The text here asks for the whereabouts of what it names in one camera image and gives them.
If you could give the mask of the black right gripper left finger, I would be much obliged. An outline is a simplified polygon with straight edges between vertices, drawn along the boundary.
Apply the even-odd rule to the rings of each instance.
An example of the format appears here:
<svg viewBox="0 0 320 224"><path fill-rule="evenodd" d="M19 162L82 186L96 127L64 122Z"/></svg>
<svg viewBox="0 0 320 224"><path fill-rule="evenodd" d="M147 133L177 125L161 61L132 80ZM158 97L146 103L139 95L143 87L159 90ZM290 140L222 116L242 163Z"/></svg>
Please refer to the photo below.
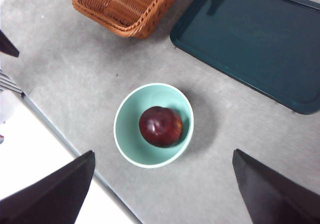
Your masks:
<svg viewBox="0 0 320 224"><path fill-rule="evenodd" d="M2 199L1 223L75 223L95 170L88 151L40 181Z"/></svg>

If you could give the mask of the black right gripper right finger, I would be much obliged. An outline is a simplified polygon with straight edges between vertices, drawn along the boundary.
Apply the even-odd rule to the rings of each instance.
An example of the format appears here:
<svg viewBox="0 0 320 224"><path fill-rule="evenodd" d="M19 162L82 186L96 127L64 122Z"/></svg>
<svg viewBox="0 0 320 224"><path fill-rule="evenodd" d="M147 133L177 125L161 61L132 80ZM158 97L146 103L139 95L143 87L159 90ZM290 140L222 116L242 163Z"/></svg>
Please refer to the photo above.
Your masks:
<svg viewBox="0 0 320 224"><path fill-rule="evenodd" d="M319 195L245 152L233 152L238 187L253 223L319 223Z"/></svg>

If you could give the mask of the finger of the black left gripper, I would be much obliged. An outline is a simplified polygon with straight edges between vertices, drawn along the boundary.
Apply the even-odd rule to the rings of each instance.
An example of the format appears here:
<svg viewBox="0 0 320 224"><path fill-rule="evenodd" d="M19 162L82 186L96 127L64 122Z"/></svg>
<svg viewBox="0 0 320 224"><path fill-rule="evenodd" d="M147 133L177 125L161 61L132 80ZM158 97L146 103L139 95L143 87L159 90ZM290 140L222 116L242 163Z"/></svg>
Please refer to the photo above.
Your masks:
<svg viewBox="0 0 320 224"><path fill-rule="evenodd" d="M16 58L20 55L19 50L2 31L0 31L0 51Z"/></svg>

